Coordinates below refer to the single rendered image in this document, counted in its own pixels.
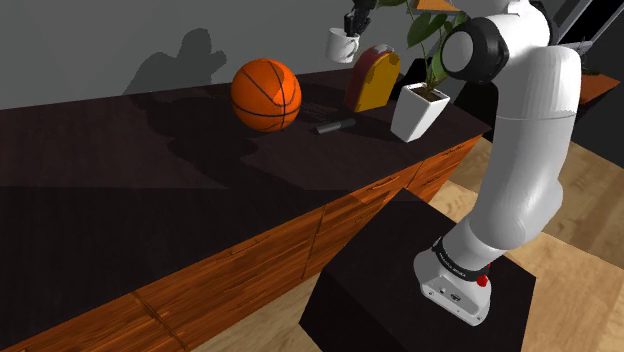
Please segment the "white mug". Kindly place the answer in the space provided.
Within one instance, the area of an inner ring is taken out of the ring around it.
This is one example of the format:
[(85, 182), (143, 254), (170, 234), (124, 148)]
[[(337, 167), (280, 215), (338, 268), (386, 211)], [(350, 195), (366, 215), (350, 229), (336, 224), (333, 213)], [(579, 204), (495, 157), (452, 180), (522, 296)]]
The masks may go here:
[(348, 36), (341, 28), (330, 28), (325, 48), (325, 57), (335, 63), (351, 63), (359, 48), (360, 36)]

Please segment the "black flat keyboard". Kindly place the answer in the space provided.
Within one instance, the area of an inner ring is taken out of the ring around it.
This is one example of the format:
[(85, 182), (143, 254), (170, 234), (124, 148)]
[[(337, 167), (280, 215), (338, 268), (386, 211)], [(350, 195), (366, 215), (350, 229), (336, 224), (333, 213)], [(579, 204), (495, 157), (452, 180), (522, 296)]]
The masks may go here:
[(300, 106), (297, 119), (306, 123), (325, 123), (336, 119), (339, 110), (331, 106), (307, 102)]

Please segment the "brown wooden table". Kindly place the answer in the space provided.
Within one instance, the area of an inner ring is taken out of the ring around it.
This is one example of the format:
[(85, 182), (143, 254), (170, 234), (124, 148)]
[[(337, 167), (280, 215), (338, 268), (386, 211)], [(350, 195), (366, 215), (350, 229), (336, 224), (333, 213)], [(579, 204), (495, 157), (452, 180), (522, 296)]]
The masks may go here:
[(615, 88), (619, 83), (619, 80), (604, 74), (583, 74), (581, 77), (579, 104), (584, 105), (590, 102), (591, 100)]

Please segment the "orange basketball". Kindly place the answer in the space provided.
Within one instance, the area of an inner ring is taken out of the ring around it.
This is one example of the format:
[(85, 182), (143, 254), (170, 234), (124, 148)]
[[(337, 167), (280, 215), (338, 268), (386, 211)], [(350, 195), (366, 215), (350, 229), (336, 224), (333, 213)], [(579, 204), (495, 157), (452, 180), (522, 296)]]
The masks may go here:
[(287, 128), (302, 103), (297, 77), (285, 64), (269, 58), (243, 65), (231, 82), (230, 97), (237, 117), (260, 132)]

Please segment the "black robot stand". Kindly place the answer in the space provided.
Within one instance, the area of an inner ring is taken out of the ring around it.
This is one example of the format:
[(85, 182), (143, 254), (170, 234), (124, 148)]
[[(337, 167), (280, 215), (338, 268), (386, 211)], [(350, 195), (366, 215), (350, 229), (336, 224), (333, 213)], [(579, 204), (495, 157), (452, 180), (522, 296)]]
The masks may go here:
[(423, 296), (414, 257), (453, 225), (400, 191), (323, 268), (302, 329), (322, 352), (521, 352), (536, 279), (507, 257), (492, 264), (478, 326)]

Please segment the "dark grey marker pen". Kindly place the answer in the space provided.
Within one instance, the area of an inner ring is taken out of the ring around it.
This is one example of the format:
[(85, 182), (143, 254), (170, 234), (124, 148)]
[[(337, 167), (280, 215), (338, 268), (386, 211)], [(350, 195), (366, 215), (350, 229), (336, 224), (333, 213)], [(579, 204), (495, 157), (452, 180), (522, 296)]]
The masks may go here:
[(354, 118), (342, 119), (339, 121), (327, 123), (324, 125), (320, 125), (316, 127), (316, 131), (319, 135), (323, 135), (326, 133), (330, 133), (333, 131), (337, 131), (343, 128), (349, 128), (356, 124), (356, 120)]

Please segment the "wooden drawer chest, dark top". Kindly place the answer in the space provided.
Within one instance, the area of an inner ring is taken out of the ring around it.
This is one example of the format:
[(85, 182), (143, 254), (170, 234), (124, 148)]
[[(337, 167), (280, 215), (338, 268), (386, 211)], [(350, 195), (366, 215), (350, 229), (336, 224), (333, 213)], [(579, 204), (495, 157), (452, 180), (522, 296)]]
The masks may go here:
[[(0, 111), (0, 349), (485, 133), (448, 105), (420, 139), (354, 114), (349, 70), (302, 74), (336, 119), (261, 133), (226, 84)], [(354, 118), (349, 128), (316, 127)]]

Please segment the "red and yellow toaster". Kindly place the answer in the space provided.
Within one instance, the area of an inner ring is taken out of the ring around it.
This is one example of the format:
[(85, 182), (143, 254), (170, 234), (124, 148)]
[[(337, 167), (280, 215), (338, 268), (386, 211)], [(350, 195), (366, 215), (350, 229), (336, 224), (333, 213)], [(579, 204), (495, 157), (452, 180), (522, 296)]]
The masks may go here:
[(344, 105), (353, 112), (385, 106), (400, 72), (400, 57), (387, 44), (365, 50), (354, 65)]

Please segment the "green plant in white pot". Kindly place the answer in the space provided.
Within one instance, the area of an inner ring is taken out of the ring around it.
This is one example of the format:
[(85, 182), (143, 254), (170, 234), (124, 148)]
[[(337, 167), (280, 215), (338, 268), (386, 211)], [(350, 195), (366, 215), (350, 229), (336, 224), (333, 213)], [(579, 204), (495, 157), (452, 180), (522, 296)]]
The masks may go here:
[[(412, 23), (407, 34), (409, 48), (419, 45), (422, 49), (425, 74), (423, 82), (402, 83), (391, 123), (391, 132), (404, 142), (419, 139), (441, 114), (450, 97), (437, 89), (448, 78), (441, 61), (442, 44), (450, 32), (468, 19), (460, 11), (453, 22), (447, 14), (433, 15), (423, 12), (417, 17), (409, 10)], [(429, 57), (424, 41), (431, 35), (438, 34), (438, 48)]]

